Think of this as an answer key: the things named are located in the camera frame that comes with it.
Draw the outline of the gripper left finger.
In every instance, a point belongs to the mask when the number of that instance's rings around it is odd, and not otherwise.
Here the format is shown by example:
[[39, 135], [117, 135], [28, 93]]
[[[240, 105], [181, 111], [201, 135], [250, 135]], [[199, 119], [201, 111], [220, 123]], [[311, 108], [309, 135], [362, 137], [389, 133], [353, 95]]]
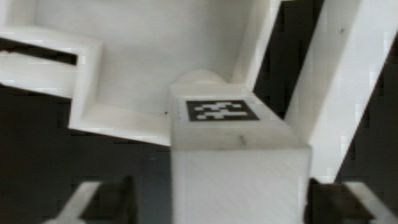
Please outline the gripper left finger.
[[119, 182], [83, 182], [42, 224], [138, 224], [133, 177]]

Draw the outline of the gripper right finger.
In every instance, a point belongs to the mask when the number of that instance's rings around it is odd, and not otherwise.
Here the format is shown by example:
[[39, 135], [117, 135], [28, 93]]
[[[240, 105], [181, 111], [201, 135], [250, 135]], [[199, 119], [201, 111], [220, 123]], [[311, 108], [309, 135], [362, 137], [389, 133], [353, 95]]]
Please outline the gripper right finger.
[[309, 179], [304, 224], [398, 224], [398, 216], [362, 182]]

